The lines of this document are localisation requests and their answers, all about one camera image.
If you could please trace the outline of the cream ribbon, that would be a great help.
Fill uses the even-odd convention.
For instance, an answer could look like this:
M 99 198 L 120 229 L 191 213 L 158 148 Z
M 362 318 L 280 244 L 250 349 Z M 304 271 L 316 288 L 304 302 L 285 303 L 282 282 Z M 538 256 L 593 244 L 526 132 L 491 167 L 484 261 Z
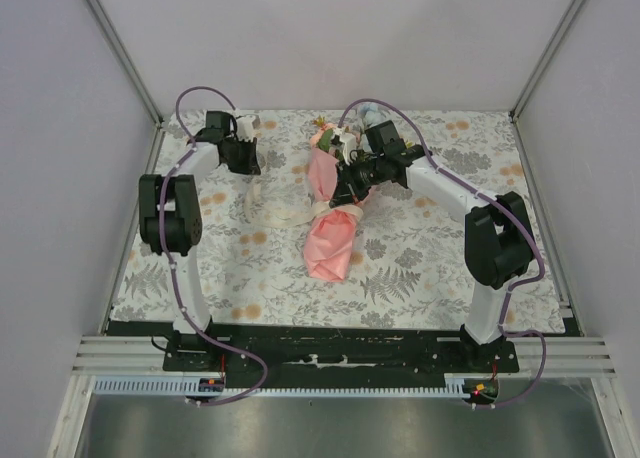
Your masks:
M 263 200 L 261 185 L 251 184 L 244 198 L 243 211 L 247 221 L 253 225 L 274 228 L 290 229 L 312 222 L 316 218 L 324 217 L 331 212 L 343 212 L 351 215 L 359 222 L 364 212 L 361 207 L 354 204 L 331 207 L 328 201 L 315 202 L 304 211 L 291 211 L 285 208 L 277 208 L 270 201 Z

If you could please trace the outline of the pink wrapping paper sheet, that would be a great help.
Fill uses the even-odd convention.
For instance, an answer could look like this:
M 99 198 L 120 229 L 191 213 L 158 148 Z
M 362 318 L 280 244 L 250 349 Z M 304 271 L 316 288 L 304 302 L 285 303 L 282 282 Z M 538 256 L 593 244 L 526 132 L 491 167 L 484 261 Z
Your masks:
M 303 258 L 311 278 L 331 283 L 347 277 L 357 225 L 364 214 L 363 203 L 329 207 L 338 184 L 338 163 L 337 158 L 312 143 L 307 177 L 314 203 Z

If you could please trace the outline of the orange fake rose stem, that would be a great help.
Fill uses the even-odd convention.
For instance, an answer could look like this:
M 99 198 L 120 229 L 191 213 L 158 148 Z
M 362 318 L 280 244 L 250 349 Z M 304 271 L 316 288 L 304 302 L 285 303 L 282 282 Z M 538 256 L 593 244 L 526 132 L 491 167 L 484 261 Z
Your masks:
M 337 136 L 340 128 L 336 124 L 328 122 L 321 115 L 313 120 L 313 124 L 317 130 L 310 139 L 311 147 L 326 153 L 337 150 L 339 147 Z

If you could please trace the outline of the blue fake hydrangea stem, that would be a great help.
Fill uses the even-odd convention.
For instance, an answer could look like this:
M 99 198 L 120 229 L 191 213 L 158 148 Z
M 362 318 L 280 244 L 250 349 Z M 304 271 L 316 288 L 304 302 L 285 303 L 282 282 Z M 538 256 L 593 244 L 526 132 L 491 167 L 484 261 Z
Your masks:
M 387 110 L 373 102 L 364 102 L 357 105 L 356 115 L 362 130 L 367 130 L 389 120 Z

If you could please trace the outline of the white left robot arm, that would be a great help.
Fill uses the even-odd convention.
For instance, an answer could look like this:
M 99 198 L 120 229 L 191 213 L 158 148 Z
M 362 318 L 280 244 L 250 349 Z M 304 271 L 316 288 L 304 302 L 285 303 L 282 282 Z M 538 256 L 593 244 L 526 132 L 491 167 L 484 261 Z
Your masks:
M 144 174 L 139 179 L 139 232 L 153 253 L 167 257 L 177 333 L 205 332 L 212 323 L 197 267 L 197 245 L 203 233 L 198 185 L 218 167 L 238 175 L 261 173 L 258 122 L 256 115 L 236 118 L 227 112 L 208 111 L 204 128 L 169 172 Z

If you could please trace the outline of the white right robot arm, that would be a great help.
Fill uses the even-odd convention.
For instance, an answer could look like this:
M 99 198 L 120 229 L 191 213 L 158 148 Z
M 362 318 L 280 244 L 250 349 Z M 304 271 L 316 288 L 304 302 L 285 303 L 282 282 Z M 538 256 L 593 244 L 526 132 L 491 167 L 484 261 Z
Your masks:
M 347 209 L 368 197 L 373 187 L 397 183 L 443 207 L 463 225 L 464 262 L 474 278 L 469 314 L 462 326 L 468 339 L 458 346 L 458 359 L 467 370 L 483 370 L 494 359 L 492 343 L 505 335 L 507 299 L 514 280 L 541 256 L 531 231 L 523 198 L 515 193 L 489 195 L 437 163 L 423 138 L 408 146 L 390 120 L 365 131 L 366 150 L 344 128 L 330 132 L 329 145 L 341 159 L 337 184 L 329 201 Z

